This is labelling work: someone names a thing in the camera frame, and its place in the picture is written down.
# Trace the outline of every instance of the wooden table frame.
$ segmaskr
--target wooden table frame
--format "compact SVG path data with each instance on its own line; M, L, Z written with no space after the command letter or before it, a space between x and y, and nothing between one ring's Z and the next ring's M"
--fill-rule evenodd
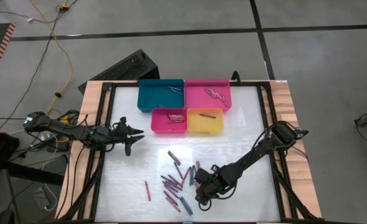
M138 86L136 81L88 82L78 119L79 121L82 121L85 116L88 115L87 123L89 125L102 125L110 122L109 111L113 108L115 89L113 87L112 90L109 91L112 83L117 86ZM265 127L279 120L285 120L290 122L293 126L299 126L290 96L290 90L286 81L231 81L231 86L257 87L260 96L261 114ZM295 147L305 152L302 141L298 141ZM69 167L65 174L65 181L57 207L57 214L60 212L58 217L63 216L70 208L72 202L80 195L85 182L88 181L90 176L94 173L100 159L103 164L104 152L100 153L100 151L90 151L87 149L82 151L81 149L82 143L75 141L72 145ZM270 159L271 165L276 163L279 170L284 174L284 177L288 177L288 183L291 184L293 191L297 194L302 203L311 213L320 217L312 176L310 175L308 162L305 157L294 150L289 150L286 157L283 156L283 152L276 152L270 155ZM281 218L297 218L297 210L294 204L289 200L282 187L279 187L279 183L275 178L274 184ZM88 193L85 204L78 210L75 219L95 219L99 187L100 179Z

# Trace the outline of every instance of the yellow cable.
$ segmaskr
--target yellow cable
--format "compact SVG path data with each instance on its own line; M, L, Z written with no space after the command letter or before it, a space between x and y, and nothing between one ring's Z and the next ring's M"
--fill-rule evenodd
M58 45L58 47L60 48L60 50L62 50L65 55L67 60L69 61L69 66L70 66L70 76L69 76L69 80L66 82L66 84L63 86L63 88L61 90L59 90L59 93L62 93L65 88L67 87L67 85L70 83L70 81L72 80L73 77L73 65L72 65L72 61L70 60L69 54L66 52L65 49L63 49L63 47L61 47L58 43L58 39L57 36L55 35L55 32L53 31L52 27L49 25L48 20L45 18L45 16L41 13L40 9L34 4L33 0L29 0L30 3L33 5L33 7L35 8L35 10L37 10L37 12L40 14L40 16L42 17L42 19L46 22L48 28L51 30L51 34L53 35L53 37L55 38L55 43ZM50 112L50 110L52 110L53 105L55 104L56 100L57 100L57 96L55 96L55 98L52 100L51 105L48 108L48 112L47 114Z

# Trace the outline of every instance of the black metal frame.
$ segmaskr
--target black metal frame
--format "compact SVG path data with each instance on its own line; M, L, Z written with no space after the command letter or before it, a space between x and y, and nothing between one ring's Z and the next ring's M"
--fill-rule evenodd
M264 127L267 128L269 125L268 125L268 122L267 122L266 109L265 109L264 100L263 100L263 97L262 97L263 96L262 95L262 89L264 89L266 91L266 94L267 94L268 103L269 103L269 107L270 107L271 114L272 114L272 121L273 122L277 121L276 111L275 111L274 103L273 103L273 99L272 99L271 86L270 86L269 82L241 82L240 77L238 76L238 74L237 74L237 76L235 76L235 73L234 73L234 76L232 78L237 79L238 81L231 82L230 83L231 86L255 86L257 88L258 98L259 98L259 105L260 105L261 115L262 115L262 121L263 121ZM110 97L109 97L109 103L108 103L108 112L106 114L106 123L105 123L105 125L108 126L108 125L110 125L110 121L111 121L111 112L113 110L113 102L114 102L114 96L116 94L116 88L117 87L138 87L138 86L139 86L138 82L136 82L136 83L103 83L102 91L101 91L101 97L100 97L100 103L99 103L98 112L97 112L97 115L96 115L96 125L100 125L101 114L103 112L103 105L105 103L106 91L108 91L108 90L111 91ZM86 170L85 183L88 183L88 181L90 179L91 171L92 171L92 168L93 168L94 158L95 158L95 153L93 153L93 154L91 153L89 161L88 161L87 170ZM287 168L287 163L286 163L286 160L283 156L283 153L280 155L280 159L281 159L281 165L282 165L281 168L282 168L283 173L284 173L284 178L287 181L287 183L289 184L289 186L291 186L290 178L289 178L289 172L288 172L288 168ZM271 163L271 169L272 170L273 169L278 169L274 154L269 155L269 160L270 160L270 163ZM101 151L98 162L103 164L104 161L105 161L105 152ZM283 220L283 219L286 218L286 214L285 214L285 211L284 211L281 188L280 188L280 185L279 185L277 179L274 176L273 176L273 180L274 180L274 188L275 188L277 206L278 206L278 209L279 209L279 215L280 215L281 220ZM97 204L98 204L99 191L100 191L100 183L101 183L101 177L99 177L99 179L95 183L95 187L94 187L94 191L93 191L92 204L91 204L91 210L90 210L90 220L95 219L96 208L97 208ZM295 209L294 204L291 202L290 199L289 199L289 202L290 202L290 210L291 210L291 213L292 213L292 217L295 217L297 215L297 210ZM84 207L85 207L85 202L81 205L81 208L79 209L78 219L83 218Z

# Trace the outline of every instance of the pink bin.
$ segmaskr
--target pink bin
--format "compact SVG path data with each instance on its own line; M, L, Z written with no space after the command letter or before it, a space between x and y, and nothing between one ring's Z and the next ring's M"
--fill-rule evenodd
M183 123L169 124L169 114L182 114L185 118ZM183 134L186 132L187 113L184 108L154 108L152 110L152 131L156 134Z
M209 87L219 95L224 96L226 105L219 98L213 98L206 91ZM227 112L232 107L231 86L224 79L193 79L185 80L186 108L221 108Z

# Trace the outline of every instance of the table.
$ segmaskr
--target table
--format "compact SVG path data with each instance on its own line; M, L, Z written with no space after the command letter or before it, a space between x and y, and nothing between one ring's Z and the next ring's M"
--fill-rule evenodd
M114 83L132 83L135 84L136 81L114 81ZM259 82L259 81L242 81L242 82ZM271 86L271 93L274 102L274 109L276 111L277 120L285 120L298 126L297 117L294 111L294 105L291 99L290 90L288 83L286 81L267 81ZM79 121L83 120L86 114L88 115L87 122L89 125L95 124L96 115L98 112L98 105L100 102L101 88L103 81L90 81L87 84L86 92L84 94L83 103L81 106ZM264 97L264 106L267 112L268 123L272 124L272 113L269 107L268 98ZM106 112L108 108L109 92L106 92L105 102L103 105L103 110L101 114L101 123L106 121ZM305 152L304 144L299 141L295 147ZM85 179L86 168L88 164L88 158L90 155L89 150L82 151L80 157L78 155L82 149L82 144L75 141L72 145L70 154L70 165L65 174L65 180L63 183L62 191L60 194L60 201L58 203L57 211L60 212L60 217L65 214L65 212L70 208L72 201L74 202L78 195L83 189L83 183ZM95 170L97 165L97 158L99 157L99 152L95 153L95 160L92 172ZM320 209L316 198L316 193L314 189L314 184L312 182L312 176L310 174L310 169L305 157L294 150L289 150L286 157L287 168L291 180L291 185L294 192L301 199L304 205L317 217L320 217ZM285 210L286 217L291 217L290 205L287 195L284 190L281 189L283 206ZM62 207L63 199L66 197L64 206ZM92 203L93 189L88 194L83 218L90 217L90 208Z

